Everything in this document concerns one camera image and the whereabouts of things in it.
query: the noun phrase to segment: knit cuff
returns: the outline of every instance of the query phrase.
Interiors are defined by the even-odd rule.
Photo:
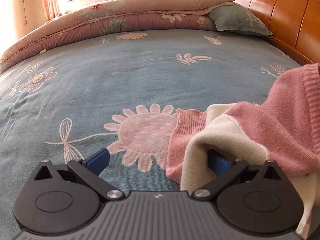
[[[206,112],[200,112],[195,109],[183,110],[178,108],[177,112],[177,126],[173,132],[180,134],[199,133],[205,127]]]
[[[310,110],[310,125],[313,147],[320,155],[320,67],[319,64],[303,67],[303,79]]]

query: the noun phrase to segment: pink quilt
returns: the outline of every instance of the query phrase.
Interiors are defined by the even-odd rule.
[[[0,58],[0,74],[11,66],[65,44],[111,33],[164,29],[213,30],[204,16],[234,0],[109,0],[48,21],[18,40]]]

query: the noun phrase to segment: ribbed surface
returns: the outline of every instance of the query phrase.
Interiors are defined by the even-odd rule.
[[[182,134],[199,133],[205,127],[206,112],[200,112],[195,109],[176,110],[178,115],[178,123],[175,132]]]
[[[15,240],[245,240],[226,225],[212,205],[190,199],[186,192],[132,192],[109,202],[89,226],[65,236],[33,236],[23,232]],[[290,233],[272,240],[300,240]]]
[[[303,70],[307,100],[310,109],[311,132],[315,154],[320,154],[320,76],[319,65],[310,65]]]

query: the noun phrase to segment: floral pattern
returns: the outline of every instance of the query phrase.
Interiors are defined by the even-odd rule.
[[[4,89],[4,87],[8,84],[9,76],[11,75],[11,70],[8,69],[5,72],[0,74],[0,93]]]
[[[254,15],[254,19],[252,19],[252,16],[250,13],[247,12],[247,15],[249,16],[249,19],[247,19],[247,21],[250,21],[250,26],[253,27],[253,22],[255,21],[261,28],[264,28],[265,25],[264,23],[257,17]]]
[[[291,59],[287,54],[285,54],[282,50],[278,49],[278,51],[282,54],[282,56],[285,56],[288,59]]]
[[[170,135],[177,123],[175,114],[171,114],[173,109],[168,105],[161,112],[158,104],[152,104],[148,111],[140,105],[136,107],[137,114],[130,109],[122,111],[125,116],[115,114],[112,119],[117,123],[104,125],[105,129],[118,133],[118,141],[107,147],[110,154],[126,151],[122,164],[131,166],[138,160],[141,172],[150,171],[154,156],[165,170]]]
[[[276,67],[275,66],[272,66],[270,65],[270,68],[273,69],[274,71],[276,71],[277,73],[271,73],[270,71],[268,71],[266,68],[262,67],[262,66],[259,66],[259,68],[261,68],[265,73],[265,74],[270,74],[272,76],[274,76],[275,78],[277,78],[278,76],[280,76],[281,73],[283,72],[286,72],[287,69],[281,65],[277,65]]]
[[[82,22],[98,17],[110,16],[110,12],[120,12],[124,8],[124,3],[124,0],[114,0],[108,3],[107,7],[104,7],[103,4],[93,4],[92,6],[81,8],[74,18],[76,21]]]
[[[145,36],[147,36],[145,33],[125,33],[125,34],[121,34],[118,37],[118,40],[130,40],[130,39],[140,39],[140,38],[144,38]]]
[[[69,161],[76,158],[84,159],[81,152],[75,146],[73,146],[72,143],[80,142],[95,136],[115,134],[115,133],[97,133],[81,139],[68,141],[71,128],[72,128],[72,120],[70,118],[63,119],[59,127],[61,142],[47,142],[47,141],[45,142],[47,144],[52,144],[52,145],[61,145],[61,144],[63,145],[63,156],[64,156],[65,164],[67,164]]]
[[[39,66],[41,65],[42,61],[34,64],[34,65],[27,65],[19,74],[15,75],[14,79],[17,79],[22,73],[24,72],[27,72],[27,73],[31,73],[33,71],[36,71]],[[17,65],[17,68],[21,67],[22,65],[24,64],[24,61],[20,62],[18,65]]]
[[[100,41],[102,41],[102,43],[109,43],[109,42],[111,42],[111,41],[109,41],[109,40],[106,40],[106,38],[103,38],[103,39],[101,39]]]
[[[175,59],[175,60],[180,60],[183,64],[187,64],[187,65],[190,65],[190,63],[198,64],[199,63],[198,60],[212,59],[211,57],[207,57],[207,56],[193,56],[193,57],[191,57],[190,53],[183,55],[183,57],[181,54],[177,54],[176,58],[177,59]]]
[[[90,10],[94,11],[94,12],[98,12],[101,9],[103,9],[103,5],[102,4],[94,4],[90,7]]]
[[[182,13],[162,14],[161,18],[169,19],[169,22],[174,23],[176,19],[181,22],[182,21],[181,16],[186,16],[186,15]]]
[[[204,36],[208,41],[212,42],[213,44],[215,45],[221,45],[222,42],[216,38],[211,38],[211,37],[208,37],[208,36]]]
[[[205,18],[199,17],[198,23],[199,23],[200,27],[204,27],[204,20],[205,20]]]
[[[128,30],[126,19],[123,17],[115,17],[109,21],[109,23],[105,23],[104,27],[101,30],[98,30],[100,35],[107,35],[111,33],[120,33]]]
[[[32,74],[28,79],[28,83],[25,83],[20,87],[19,92],[28,90],[29,93],[32,93],[37,91],[42,86],[43,82],[50,80],[57,75],[56,72],[51,72],[52,70],[53,67],[50,67],[42,73]]]
[[[9,98],[12,97],[16,91],[17,91],[17,86],[19,85],[20,83],[20,79],[14,84],[13,88],[9,88],[9,90],[11,90],[10,94],[9,94]]]

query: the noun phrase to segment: white flower print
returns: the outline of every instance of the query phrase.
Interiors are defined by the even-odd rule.
[[[144,38],[145,36],[147,36],[145,33],[125,33],[125,34],[121,34],[118,37],[119,39],[122,40],[130,40],[130,39],[140,39],[140,38]]]
[[[200,27],[201,27],[201,26],[204,27],[204,20],[205,20],[205,18],[199,17],[198,23],[199,23]]]
[[[190,65],[190,63],[198,64],[199,62],[197,60],[212,59],[211,57],[207,57],[207,56],[193,56],[193,57],[191,57],[190,53],[183,55],[183,57],[181,54],[177,54],[176,58],[177,59],[175,59],[175,60],[180,60],[183,64],[187,64],[187,65]]]
[[[186,16],[182,13],[172,13],[172,14],[162,14],[161,18],[163,19],[169,19],[169,22],[174,23],[174,21],[177,19],[179,22],[182,21],[181,16]]]
[[[29,82],[23,84],[20,87],[19,92],[28,90],[29,93],[32,93],[37,91],[42,86],[44,81],[50,80],[57,75],[56,72],[51,72],[52,70],[53,70],[53,67],[50,67],[45,71],[43,71],[42,73],[32,74],[28,79]]]
[[[158,104],[152,104],[150,111],[145,106],[137,106],[137,114],[130,109],[122,111],[125,116],[115,114],[112,119],[117,123],[104,125],[105,129],[118,133],[118,141],[107,147],[110,154],[126,151],[122,164],[131,166],[138,160],[141,172],[150,171],[154,156],[165,170],[170,135],[177,123],[175,114],[171,114],[173,109],[168,105],[161,112]]]
[[[221,45],[222,42],[216,38],[211,38],[211,37],[208,37],[208,36],[204,36],[208,41],[212,42],[213,44],[215,45]]]

